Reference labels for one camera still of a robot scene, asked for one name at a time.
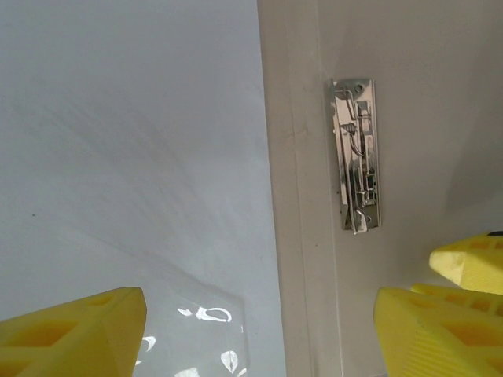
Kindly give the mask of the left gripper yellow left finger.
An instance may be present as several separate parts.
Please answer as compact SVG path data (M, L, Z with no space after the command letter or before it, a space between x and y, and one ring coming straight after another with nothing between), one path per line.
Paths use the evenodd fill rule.
M139 287L0 321L0 377L133 377L147 316Z

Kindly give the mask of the brown cardboard folder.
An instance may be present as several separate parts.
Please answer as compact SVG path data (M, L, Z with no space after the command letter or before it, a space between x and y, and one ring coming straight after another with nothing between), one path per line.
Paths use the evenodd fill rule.
M503 0L258 0L287 377L381 377L381 287L503 230ZM371 78L379 228L343 229L329 83Z

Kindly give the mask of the silver metal folder clip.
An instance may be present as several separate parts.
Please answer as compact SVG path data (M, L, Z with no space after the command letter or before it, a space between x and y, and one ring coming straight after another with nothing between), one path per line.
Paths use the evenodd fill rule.
M357 235L381 225L375 82L333 80L330 106L342 226Z

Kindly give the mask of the white paper sheet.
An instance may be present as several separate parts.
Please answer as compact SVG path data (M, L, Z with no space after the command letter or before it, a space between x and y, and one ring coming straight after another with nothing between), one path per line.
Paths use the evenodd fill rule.
M257 0L0 0L0 320L118 287L135 377L286 377Z

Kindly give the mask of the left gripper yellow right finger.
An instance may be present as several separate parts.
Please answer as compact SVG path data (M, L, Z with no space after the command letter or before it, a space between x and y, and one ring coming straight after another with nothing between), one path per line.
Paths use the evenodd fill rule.
M373 323L388 377L503 377L503 295L382 287Z

